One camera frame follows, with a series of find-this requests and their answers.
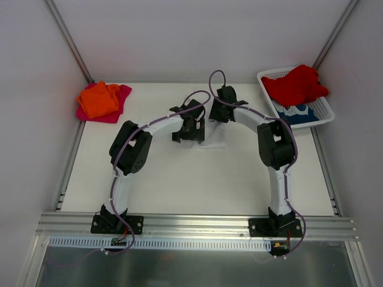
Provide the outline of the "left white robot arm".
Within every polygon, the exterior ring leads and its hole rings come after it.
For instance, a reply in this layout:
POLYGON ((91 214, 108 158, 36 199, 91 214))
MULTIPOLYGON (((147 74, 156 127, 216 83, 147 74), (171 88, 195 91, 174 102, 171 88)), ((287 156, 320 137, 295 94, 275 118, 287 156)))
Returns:
POLYGON ((104 226, 111 233, 124 229, 130 179, 147 161, 151 142, 155 136, 171 135, 171 140, 203 142, 205 140, 205 108, 192 99, 189 104, 173 107, 169 114, 139 126, 126 121, 120 128, 109 155, 113 164, 114 179, 108 201, 101 207, 104 226))

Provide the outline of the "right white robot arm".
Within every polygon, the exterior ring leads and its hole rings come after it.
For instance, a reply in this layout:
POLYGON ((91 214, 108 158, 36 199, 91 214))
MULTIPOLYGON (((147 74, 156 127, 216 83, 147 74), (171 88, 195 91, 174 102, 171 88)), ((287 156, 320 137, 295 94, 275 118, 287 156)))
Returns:
POLYGON ((256 111, 246 101, 238 101, 231 86, 217 90, 209 119, 240 123, 256 132, 259 155, 268 168, 270 179, 268 230, 274 236, 282 236, 296 219, 289 203, 290 168, 297 159, 297 145, 290 126, 281 119, 256 111))

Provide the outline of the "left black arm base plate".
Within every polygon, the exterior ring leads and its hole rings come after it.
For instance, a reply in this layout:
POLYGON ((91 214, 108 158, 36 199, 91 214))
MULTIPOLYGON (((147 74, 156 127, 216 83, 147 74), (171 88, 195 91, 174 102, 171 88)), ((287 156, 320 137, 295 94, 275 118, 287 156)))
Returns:
MULTIPOLYGON (((144 227, 144 217, 138 215, 126 215, 123 218, 133 230, 134 235, 141 235, 144 227)), ((130 229, 119 219, 115 225, 107 223, 100 215, 95 215, 92 220, 90 232, 92 234, 123 234, 127 230, 131 234, 130 229)))

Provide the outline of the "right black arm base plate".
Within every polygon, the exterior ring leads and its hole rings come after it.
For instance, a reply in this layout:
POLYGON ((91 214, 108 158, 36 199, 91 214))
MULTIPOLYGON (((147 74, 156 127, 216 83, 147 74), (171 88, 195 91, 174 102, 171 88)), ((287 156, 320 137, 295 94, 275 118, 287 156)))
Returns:
POLYGON ((280 221, 275 218, 250 218, 248 229, 251 237, 292 237, 301 238, 303 230, 296 218, 280 221))

